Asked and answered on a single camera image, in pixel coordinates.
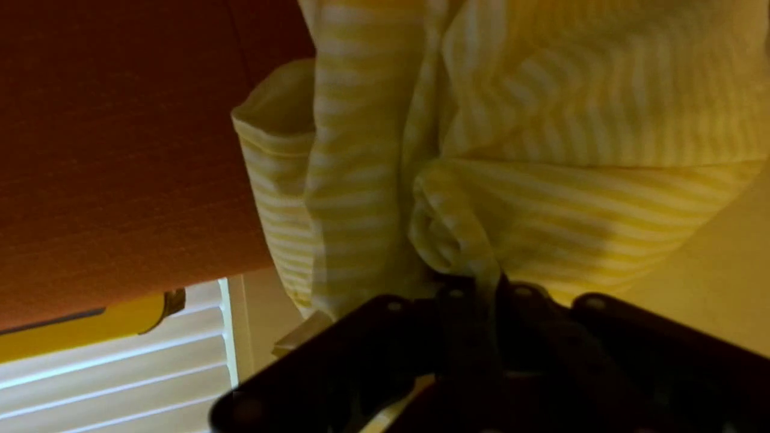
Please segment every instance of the white blind slat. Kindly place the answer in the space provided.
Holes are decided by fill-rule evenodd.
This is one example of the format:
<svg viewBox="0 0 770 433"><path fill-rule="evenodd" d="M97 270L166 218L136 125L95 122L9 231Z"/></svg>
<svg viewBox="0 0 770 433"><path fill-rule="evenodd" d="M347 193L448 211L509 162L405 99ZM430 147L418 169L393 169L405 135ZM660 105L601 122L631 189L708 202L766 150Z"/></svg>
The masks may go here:
<svg viewBox="0 0 770 433"><path fill-rule="evenodd" d="M207 430L237 378L229 313L223 282L198 283L150 335L0 366L0 430Z"/></svg>

